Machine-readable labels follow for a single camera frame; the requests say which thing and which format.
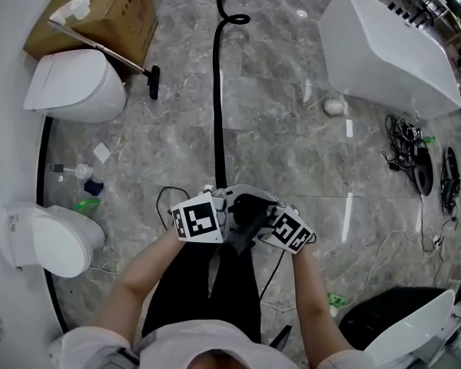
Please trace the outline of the white toilet lid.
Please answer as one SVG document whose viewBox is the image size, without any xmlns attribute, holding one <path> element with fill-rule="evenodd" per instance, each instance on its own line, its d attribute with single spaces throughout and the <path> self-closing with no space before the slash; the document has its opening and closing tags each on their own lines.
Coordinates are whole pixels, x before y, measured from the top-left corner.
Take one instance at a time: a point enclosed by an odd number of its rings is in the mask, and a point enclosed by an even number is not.
<svg viewBox="0 0 461 369">
<path fill-rule="evenodd" d="M 372 357 L 376 367 L 412 353 L 442 330 L 454 300 L 454 291 L 443 290 L 436 298 L 388 327 L 364 351 Z"/>
</svg>

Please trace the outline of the white oval rounded object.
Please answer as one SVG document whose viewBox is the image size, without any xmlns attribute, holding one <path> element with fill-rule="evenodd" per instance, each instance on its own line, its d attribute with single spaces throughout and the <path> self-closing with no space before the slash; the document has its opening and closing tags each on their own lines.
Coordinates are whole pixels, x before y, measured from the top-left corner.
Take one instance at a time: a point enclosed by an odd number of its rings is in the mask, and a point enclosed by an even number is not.
<svg viewBox="0 0 461 369">
<path fill-rule="evenodd" d="M 323 110 L 329 116 L 341 116 L 345 113 L 345 103 L 341 98 L 328 98 L 323 103 Z"/>
</svg>

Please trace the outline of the white toilet with tank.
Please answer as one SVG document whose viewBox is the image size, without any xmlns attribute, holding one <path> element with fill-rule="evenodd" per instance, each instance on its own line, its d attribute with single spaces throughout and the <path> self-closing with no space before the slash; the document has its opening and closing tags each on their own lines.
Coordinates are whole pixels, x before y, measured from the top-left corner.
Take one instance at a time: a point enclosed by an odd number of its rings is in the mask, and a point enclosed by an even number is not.
<svg viewBox="0 0 461 369">
<path fill-rule="evenodd" d="M 104 245 L 101 227 L 76 211 L 19 201 L 0 208 L 0 249 L 14 268 L 40 265 L 61 278 L 75 278 Z"/>
</svg>

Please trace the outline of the person's black trousers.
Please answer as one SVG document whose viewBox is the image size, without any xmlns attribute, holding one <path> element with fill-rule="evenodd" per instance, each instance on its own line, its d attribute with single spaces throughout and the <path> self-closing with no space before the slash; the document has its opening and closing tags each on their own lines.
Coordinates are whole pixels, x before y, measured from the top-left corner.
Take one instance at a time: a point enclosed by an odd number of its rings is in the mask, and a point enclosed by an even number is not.
<svg viewBox="0 0 461 369">
<path fill-rule="evenodd" d="M 141 335 L 169 324 L 219 320 L 261 342 L 261 309 L 250 244 L 238 254 L 228 244 L 186 242 L 164 272 Z"/>
</svg>

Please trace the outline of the white freestanding bathtub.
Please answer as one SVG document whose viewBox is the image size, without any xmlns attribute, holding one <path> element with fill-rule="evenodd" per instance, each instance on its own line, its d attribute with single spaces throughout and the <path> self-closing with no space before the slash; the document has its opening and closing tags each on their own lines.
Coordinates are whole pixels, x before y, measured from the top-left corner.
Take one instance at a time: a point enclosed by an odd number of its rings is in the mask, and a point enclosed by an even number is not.
<svg viewBox="0 0 461 369">
<path fill-rule="evenodd" d="M 318 28 L 331 87 L 430 120 L 461 110 L 442 46 L 378 0 L 331 0 Z"/>
</svg>

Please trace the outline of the metal vacuum wand floor brush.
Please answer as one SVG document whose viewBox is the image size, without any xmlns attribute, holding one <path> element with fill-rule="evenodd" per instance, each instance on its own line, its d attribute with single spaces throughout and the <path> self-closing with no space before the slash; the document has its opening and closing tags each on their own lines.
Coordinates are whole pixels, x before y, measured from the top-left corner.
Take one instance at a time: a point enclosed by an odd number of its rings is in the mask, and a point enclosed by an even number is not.
<svg viewBox="0 0 461 369">
<path fill-rule="evenodd" d="M 151 70 L 147 70 L 146 68 L 142 68 L 141 66 L 135 64 L 134 62 L 130 61 L 129 59 L 125 58 L 122 55 L 119 55 L 117 52 L 112 51 L 111 49 L 99 44 L 95 41 L 92 41 L 90 38 L 87 38 L 80 33 L 72 30 L 71 28 L 67 27 L 66 25 L 62 25 L 58 22 L 55 22 L 51 19 L 47 20 L 47 25 L 53 28 L 56 31 L 59 31 L 63 34 L 66 34 L 80 42 L 83 42 L 90 47 L 103 52 L 105 55 L 109 55 L 112 58 L 115 58 L 119 62 L 127 65 L 130 69 L 135 70 L 139 74 L 143 75 L 147 79 L 147 85 L 149 87 L 149 97 L 152 100 L 158 99 L 159 93 L 159 84 L 160 84 L 160 76 L 161 70 L 158 66 L 153 65 Z"/>
</svg>

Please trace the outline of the white paper sheet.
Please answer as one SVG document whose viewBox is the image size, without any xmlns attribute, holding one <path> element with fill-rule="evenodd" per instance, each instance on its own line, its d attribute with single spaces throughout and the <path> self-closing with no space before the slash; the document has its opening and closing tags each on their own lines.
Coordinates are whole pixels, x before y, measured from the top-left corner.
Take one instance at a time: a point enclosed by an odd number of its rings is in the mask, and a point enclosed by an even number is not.
<svg viewBox="0 0 461 369">
<path fill-rule="evenodd" d="M 99 160 L 100 163 L 104 164 L 109 157 L 111 156 L 110 150 L 104 143 L 99 143 L 93 150 L 95 157 Z"/>
</svg>

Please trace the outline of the black curved floor trim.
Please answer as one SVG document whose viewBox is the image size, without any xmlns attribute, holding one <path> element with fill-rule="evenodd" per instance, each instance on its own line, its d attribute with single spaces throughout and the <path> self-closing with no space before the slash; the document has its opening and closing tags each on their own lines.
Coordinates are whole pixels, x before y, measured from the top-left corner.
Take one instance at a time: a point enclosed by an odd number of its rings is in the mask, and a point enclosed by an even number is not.
<svg viewBox="0 0 461 369">
<path fill-rule="evenodd" d="M 46 117 L 44 120 L 43 128 L 41 131 L 41 138 L 38 149 L 38 167 L 36 174 L 36 204 L 44 206 L 45 204 L 45 169 L 46 169 L 46 158 L 48 152 L 48 142 L 51 133 L 52 118 Z M 58 295 L 55 289 L 55 283 L 53 275 L 50 271 L 44 269 L 45 282 L 48 289 L 48 294 L 51 299 L 52 307 L 58 322 L 58 326 L 61 329 L 62 334 L 68 332 L 68 326 L 66 324 L 64 315 L 62 313 L 61 305 L 58 301 Z"/>
</svg>

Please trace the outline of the black toilet seat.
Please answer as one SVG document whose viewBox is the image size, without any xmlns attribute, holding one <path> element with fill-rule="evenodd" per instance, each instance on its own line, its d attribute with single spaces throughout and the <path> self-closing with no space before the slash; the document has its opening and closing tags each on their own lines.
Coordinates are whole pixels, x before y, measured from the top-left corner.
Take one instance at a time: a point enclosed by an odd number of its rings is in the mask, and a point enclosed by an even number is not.
<svg viewBox="0 0 461 369">
<path fill-rule="evenodd" d="M 433 164 L 428 150 L 419 148 L 413 160 L 416 187 L 422 196 L 428 197 L 433 189 Z"/>
</svg>

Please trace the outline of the person's right forearm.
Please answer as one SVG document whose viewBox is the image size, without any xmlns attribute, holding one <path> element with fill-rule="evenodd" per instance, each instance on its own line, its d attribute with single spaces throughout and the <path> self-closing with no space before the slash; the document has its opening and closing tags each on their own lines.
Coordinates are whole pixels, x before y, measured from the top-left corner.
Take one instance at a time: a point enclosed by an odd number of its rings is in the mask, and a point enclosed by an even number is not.
<svg viewBox="0 0 461 369">
<path fill-rule="evenodd" d="M 352 346 L 330 313 L 320 266 L 309 247 L 292 256 L 296 310 L 308 364 L 317 368 L 326 358 Z"/>
</svg>

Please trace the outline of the person's white shirt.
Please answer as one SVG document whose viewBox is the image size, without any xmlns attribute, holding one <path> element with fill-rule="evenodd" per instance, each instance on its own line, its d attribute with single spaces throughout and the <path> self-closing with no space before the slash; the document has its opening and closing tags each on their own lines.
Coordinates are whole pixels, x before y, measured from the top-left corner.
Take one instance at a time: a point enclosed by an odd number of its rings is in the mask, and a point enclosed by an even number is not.
<svg viewBox="0 0 461 369">
<path fill-rule="evenodd" d="M 61 343 L 58 369 L 188 369 L 204 353 L 222 353 L 246 369 L 298 369 L 275 348 L 252 342 L 224 321 L 184 321 L 158 328 L 135 345 L 100 327 L 78 327 Z"/>
</svg>

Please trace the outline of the green plastic bottle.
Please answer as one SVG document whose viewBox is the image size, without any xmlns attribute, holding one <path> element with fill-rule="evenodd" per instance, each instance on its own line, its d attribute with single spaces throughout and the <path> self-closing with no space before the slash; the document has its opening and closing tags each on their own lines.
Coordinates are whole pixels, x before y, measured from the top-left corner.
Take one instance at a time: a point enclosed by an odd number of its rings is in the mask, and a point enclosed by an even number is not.
<svg viewBox="0 0 461 369">
<path fill-rule="evenodd" d="M 74 206 L 74 210 L 81 214 L 90 214 L 94 209 L 100 204 L 101 200 L 99 198 L 88 198 L 78 202 Z"/>
</svg>

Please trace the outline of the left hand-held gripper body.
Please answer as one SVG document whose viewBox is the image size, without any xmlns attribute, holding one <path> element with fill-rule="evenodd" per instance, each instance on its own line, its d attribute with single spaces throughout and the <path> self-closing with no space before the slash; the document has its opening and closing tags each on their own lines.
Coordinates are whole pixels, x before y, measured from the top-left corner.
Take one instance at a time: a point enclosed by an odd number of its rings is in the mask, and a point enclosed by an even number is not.
<svg viewBox="0 0 461 369">
<path fill-rule="evenodd" d="M 205 189 L 171 207 L 177 237 L 185 242 L 225 242 L 231 235 L 233 192 Z"/>
</svg>

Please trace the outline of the black battery pack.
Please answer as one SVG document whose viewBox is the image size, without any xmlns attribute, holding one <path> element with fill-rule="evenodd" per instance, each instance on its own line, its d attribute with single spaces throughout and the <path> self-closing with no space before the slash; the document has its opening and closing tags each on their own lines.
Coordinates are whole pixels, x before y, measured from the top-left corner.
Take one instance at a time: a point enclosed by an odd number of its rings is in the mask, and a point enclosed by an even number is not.
<svg viewBox="0 0 461 369">
<path fill-rule="evenodd" d="M 292 327 L 286 325 L 280 333 L 270 342 L 269 346 L 277 351 L 283 351 L 289 340 Z"/>
</svg>

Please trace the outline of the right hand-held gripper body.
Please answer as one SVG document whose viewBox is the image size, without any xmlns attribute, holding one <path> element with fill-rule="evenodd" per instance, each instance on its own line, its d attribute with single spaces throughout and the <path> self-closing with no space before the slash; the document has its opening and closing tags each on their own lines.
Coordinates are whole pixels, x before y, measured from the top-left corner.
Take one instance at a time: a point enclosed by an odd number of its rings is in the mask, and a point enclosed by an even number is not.
<svg viewBox="0 0 461 369">
<path fill-rule="evenodd" d="M 297 254 L 306 244 L 316 242 L 316 234 L 291 206 L 272 207 L 267 223 L 258 231 L 257 239 L 276 248 Z"/>
</svg>

